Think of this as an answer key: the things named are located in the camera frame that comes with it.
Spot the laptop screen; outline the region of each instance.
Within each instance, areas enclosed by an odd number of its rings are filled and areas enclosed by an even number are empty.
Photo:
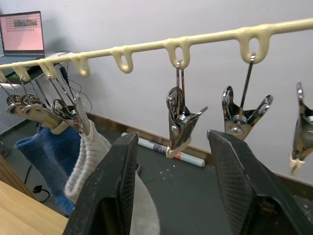
[[[43,53],[44,40],[40,12],[0,16],[4,54]]]

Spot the white cloth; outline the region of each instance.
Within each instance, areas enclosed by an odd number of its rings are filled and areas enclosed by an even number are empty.
[[[159,235],[160,222],[152,197],[137,175],[135,176],[134,206],[130,235]]]
[[[98,164],[108,153],[111,144],[100,135],[90,121],[93,138],[81,134],[80,153],[71,176],[65,185],[65,195],[76,202],[86,179],[96,169]],[[130,235],[159,235],[160,223],[157,209],[152,197],[139,178],[135,175],[134,206]]]
[[[95,170],[111,148],[110,142],[97,132],[90,121],[93,137],[81,133],[80,152],[75,167],[67,180],[65,196],[76,202],[86,179]]]

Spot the wooden table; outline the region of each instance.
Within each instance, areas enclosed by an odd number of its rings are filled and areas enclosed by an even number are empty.
[[[67,218],[0,181],[0,235],[61,235]]]

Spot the cream plastic rail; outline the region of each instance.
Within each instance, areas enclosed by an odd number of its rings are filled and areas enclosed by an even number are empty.
[[[102,57],[112,55],[117,63],[117,66],[124,73],[130,73],[133,68],[132,54],[134,52],[166,49],[168,51],[170,61],[175,67],[178,61],[176,57],[175,50],[180,47],[182,49],[182,63],[180,64],[180,69],[185,69],[190,62],[190,47],[195,44],[212,43],[227,40],[238,40],[240,44],[240,54],[242,59],[246,62],[250,62],[251,53],[249,51],[249,41],[252,38],[257,38],[259,40],[259,51],[256,54],[254,63],[260,63],[264,60],[268,53],[269,39],[274,34],[289,33],[302,30],[313,29],[313,18],[290,21],[284,23],[276,24],[262,24],[254,27],[243,27],[230,31],[223,31],[218,33],[202,34],[190,37],[181,37],[167,39],[152,43],[143,43],[130,46],[113,47],[111,49],[96,50],[90,52],[81,52],[72,55],[65,55],[61,57],[45,58],[40,60],[33,60],[27,62],[13,63],[0,65],[0,82],[6,82],[6,78],[3,75],[2,70],[14,69],[16,74],[21,77],[24,81],[28,81],[29,75],[25,67],[39,65],[46,76],[50,78],[56,78],[57,74],[54,69],[54,63],[68,62],[72,61],[79,73],[88,77],[90,75],[90,68],[87,60],[90,58]],[[125,57],[127,64],[125,65],[122,61],[122,56]]]

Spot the blue sock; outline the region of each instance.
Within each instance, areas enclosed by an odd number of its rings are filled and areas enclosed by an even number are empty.
[[[30,163],[41,173],[56,203],[71,213],[74,204],[64,196],[64,186],[79,155],[80,136],[72,128],[60,135],[54,135],[47,127],[38,127],[36,135],[16,142]]]

